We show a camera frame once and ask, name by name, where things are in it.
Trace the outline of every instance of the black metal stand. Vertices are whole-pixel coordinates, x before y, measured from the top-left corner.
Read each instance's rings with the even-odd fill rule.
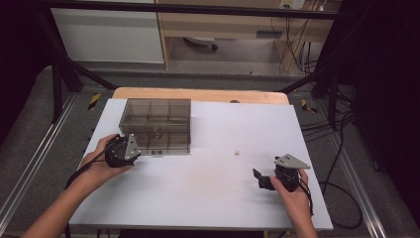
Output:
[[[84,9],[104,11],[126,11],[126,12],[164,12],[164,13],[185,13],[185,14],[211,14],[211,15],[233,15],[233,16],[254,16],[254,17],[277,17],[277,18],[301,18],[301,19],[326,19],[326,20],[349,20],[355,19],[355,15],[335,12],[319,11],[290,11],[283,9],[259,9],[199,5],[171,5],[171,4],[146,4],[146,3],[124,3],[124,2],[97,2],[97,1],[74,1],[74,0],[38,0],[31,3],[33,12],[44,30],[52,47],[52,66],[54,81],[54,117],[53,122],[59,117],[62,108],[60,79],[62,78],[70,91],[80,91],[82,83],[76,72],[84,74],[100,85],[108,89],[116,89],[118,86],[107,82],[85,67],[73,61],[65,51],[62,41],[53,31],[45,17],[45,10],[48,8],[61,9]],[[279,92],[288,93],[310,81],[319,81],[317,78],[327,71],[321,69],[316,73],[307,76],[295,84],[292,84]]]

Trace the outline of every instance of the floor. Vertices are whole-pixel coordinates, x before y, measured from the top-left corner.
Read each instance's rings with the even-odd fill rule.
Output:
[[[105,79],[124,86],[263,91],[281,89],[304,75],[298,70],[290,73],[281,71],[280,60],[273,53],[272,41],[216,39],[216,42],[219,49],[214,52],[207,46],[198,46],[184,39],[176,39],[170,69],[133,67],[132,65],[125,72],[119,71],[118,67],[108,71],[104,67],[96,69],[97,73]],[[56,195],[62,190],[66,178],[83,155],[83,150],[86,148],[92,130],[101,115],[101,110],[106,99],[112,96],[112,91],[98,87],[85,77],[82,77],[82,81],[85,87],[81,93],[74,96],[73,108],[56,134],[53,145],[46,151],[43,163],[38,165],[39,171],[33,177],[33,182],[28,187],[26,195],[22,197],[21,201],[18,201],[19,206],[16,207],[14,216],[7,221],[8,227],[4,235],[19,235],[53,202]],[[350,86],[340,86],[342,92],[347,96],[354,96],[354,91]],[[288,95],[290,103],[295,106],[302,128],[306,124],[322,122],[325,118],[327,100],[313,99],[310,95],[311,88],[312,85],[307,84]],[[14,185],[31,162],[38,145],[43,142],[44,135],[49,132],[52,126],[50,122],[53,117],[51,89],[51,72],[45,70],[40,74],[24,111],[0,148],[0,163],[4,169],[0,171],[0,179],[3,181],[0,184],[0,205],[2,206],[7,202],[6,199]],[[86,110],[93,93],[97,92],[101,93],[101,99],[95,110]],[[305,100],[306,107],[302,106],[302,99]],[[349,110],[349,105],[340,102],[338,109],[346,112]],[[380,224],[379,228],[383,229],[383,234],[375,236],[371,233],[371,217],[369,218],[368,214],[365,215],[362,225],[355,229],[346,229],[336,225],[333,231],[322,231],[319,236],[420,237],[418,227],[413,222],[388,175],[374,170],[369,151],[358,131],[357,124],[350,123],[350,120],[348,122],[343,127],[345,144],[344,150],[341,152],[342,157],[334,168],[331,181],[343,187],[347,193],[360,197],[359,194],[355,194],[352,181],[354,177],[349,176],[348,173],[349,168],[346,161],[350,161],[354,167],[350,170],[354,170],[357,179],[360,180],[367,196],[367,203],[371,203],[373,215],[379,221],[376,224]],[[340,142],[339,133],[320,137],[328,134],[331,130],[328,127],[326,129],[303,132],[318,180],[325,179]],[[328,188],[325,199],[330,215],[335,222],[348,226],[358,223],[359,214],[356,206],[345,192]],[[365,207],[364,212],[369,212],[368,209],[369,207]],[[72,231],[74,237],[78,235],[86,237],[86,235],[96,232],[94,229],[85,228],[75,228]],[[118,233],[118,231],[112,232],[114,236]],[[278,232],[269,232],[268,236],[277,237]]]

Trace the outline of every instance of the hand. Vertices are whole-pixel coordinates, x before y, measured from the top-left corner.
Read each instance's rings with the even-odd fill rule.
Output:
[[[299,170],[300,178],[304,182],[303,187],[308,184],[308,175],[302,169]],[[296,231],[297,237],[317,237],[309,208],[308,196],[299,186],[296,191],[288,191],[283,183],[275,176],[269,177],[272,186],[283,200],[284,208]]]
[[[83,167],[85,164],[90,162],[95,158],[99,153],[101,153],[107,146],[107,143],[115,138],[117,134],[109,135],[99,140],[96,149],[87,154],[80,163],[80,167]],[[124,166],[121,168],[110,168],[105,162],[105,155],[102,155],[98,158],[97,162],[93,163],[90,168],[83,172],[70,187],[82,188],[83,191],[87,192],[86,195],[90,194],[92,191],[100,187],[107,180],[120,175],[128,170],[132,166]]]

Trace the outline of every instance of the person's right hand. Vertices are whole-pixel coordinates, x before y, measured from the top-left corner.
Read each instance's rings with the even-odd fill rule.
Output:
[[[303,187],[308,184],[308,175],[302,169],[299,170],[299,174]],[[317,237],[309,208],[309,200],[306,193],[299,186],[297,190],[290,192],[288,191],[283,183],[275,176],[270,176],[272,186],[280,195],[283,200],[284,208],[289,216],[292,225],[296,231],[298,237]]]

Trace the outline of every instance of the gray carpet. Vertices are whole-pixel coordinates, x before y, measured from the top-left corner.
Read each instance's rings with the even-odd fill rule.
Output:
[[[278,78],[266,76],[216,76],[194,74],[160,74],[150,73],[139,75],[137,73],[100,73],[107,80],[123,86],[142,87],[185,87],[210,89],[253,89],[271,91],[287,85],[291,78]],[[84,78],[86,88],[94,86],[90,80]],[[296,114],[301,124],[310,124],[322,121],[320,113],[312,113],[301,109],[301,97],[307,100],[310,107],[317,107],[326,100],[314,101],[308,91],[310,85],[305,85],[298,92],[289,95],[290,103],[295,106]],[[39,76],[37,84],[20,118],[17,120],[12,132],[0,148],[1,204],[7,198],[13,185],[19,179],[25,165],[36,150],[39,142],[46,133],[52,119],[52,85],[51,75],[46,71]],[[112,91],[102,92],[101,98],[93,111],[87,106],[93,92],[86,91],[79,94],[64,127],[50,152],[48,153],[37,176],[30,186],[21,205],[12,218],[7,231],[24,231],[56,198],[62,191],[67,178],[72,174],[87,147],[88,138],[92,135],[97,120]],[[340,104],[342,111],[348,110]],[[357,125],[348,124],[344,130],[345,148],[356,166],[357,172],[364,183],[367,193],[374,204],[374,208],[388,237],[420,237],[418,227],[413,222],[407,208],[401,201],[388,175],[378,173],[373,169],[372,161],[365,148],[365,143],[358,131]],[[306,140],[316,135],[305,137]],[[323,180],[332,164],[336,151],[330,137],[323,137],[307,143],[308,151],[314,165],[318,180]],[[343,176],[340,164],[337,164],[331,181],[350,191],[348,182]],[[333,220],[351,225],[358,219],[358,213],[346,195],[333,188],[327,189],[326,202],[329,206]],[[94,229],[73,228],[74,233],[94,234]],[[323,231],[324,237],[370,237],[367,227],[348,230],[335,227],[333,231]]]

